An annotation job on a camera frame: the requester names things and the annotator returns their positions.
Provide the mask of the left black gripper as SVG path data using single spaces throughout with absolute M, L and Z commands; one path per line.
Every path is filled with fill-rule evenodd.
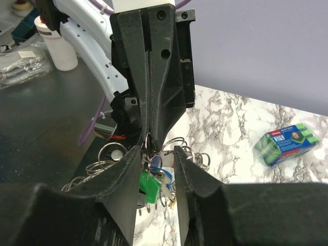
M 113 65 L 127 79 L 130 94 L 138 99 L 141 132 L 150 133 L 153 150 L 161 149 L 186 107 L 194 107 L 193 21 L 194 10 L 177 12 L 172 4 L 110 17 Z

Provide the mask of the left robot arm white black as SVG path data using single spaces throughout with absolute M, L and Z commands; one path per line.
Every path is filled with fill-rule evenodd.
M 161 149 L 168 132 L 194 106 L 190 24 L 195 11 L 174 1 L 36 1 L 99 81 L 124 135 L 140 134 Z

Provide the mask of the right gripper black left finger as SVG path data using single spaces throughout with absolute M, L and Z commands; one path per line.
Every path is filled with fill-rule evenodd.
M 132 245 L 137 201 L 67 198 L 43 183 L 3 183 L 1 245 Z

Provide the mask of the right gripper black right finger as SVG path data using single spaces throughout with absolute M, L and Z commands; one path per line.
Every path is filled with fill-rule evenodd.
M 225 184 L 174 148 L 182 245 L 327 245 L 327 185 Z

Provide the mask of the metal toothed key ring disc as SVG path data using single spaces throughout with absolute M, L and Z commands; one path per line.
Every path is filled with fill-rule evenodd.
M 144 142 L 134 145 L 127 154 L 112 167 L 104 170 L 92 179 L 75 186 L 69 192 L 61 193 L 67 198 L 78 199 L 104 199 L 108 197 L 128 196 L 137 199 L 139 194 L 140 175 L 143 170 L 142 162 L 151 162 L 151 158 L 145 158 Z M 195 152 L 183 137 L 172 138 L 154 153 L 152 157 L 163 151 L 173 152 L 173 177 L 179 179 L 182 172 L 182 180 L 188 182 L 187 171 L 191 169 L 201 176 L 206 176 L 210 168 L 211 158 L 209 154 Z

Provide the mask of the bunch of keys with tags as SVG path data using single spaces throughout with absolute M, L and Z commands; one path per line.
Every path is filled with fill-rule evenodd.
M 143 170 L 154 176 L 161 185 L 157 201 L 153 205 L 157 205 L 157 202 L 160 202 L 163 207 L 168 206 L 169 208 L 173 208 L 176 204 L 173 152 L 163 151 L 159 155 L 152 157 L 151 162 L 143 161 L 142 167 Z M 152 204 L 146 202 L 144 192 L 139 189 L 137 209 L 140 211 L 146 208 L 147 212 L 150 213 L 150 205 Z

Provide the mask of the key with green tag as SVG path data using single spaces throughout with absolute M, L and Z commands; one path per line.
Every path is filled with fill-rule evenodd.
M 147 203 L 156 203 L 160 187 L 160 183 L 154 176 L 145 170 L 141 172 L 139 189 L 144 192 Z

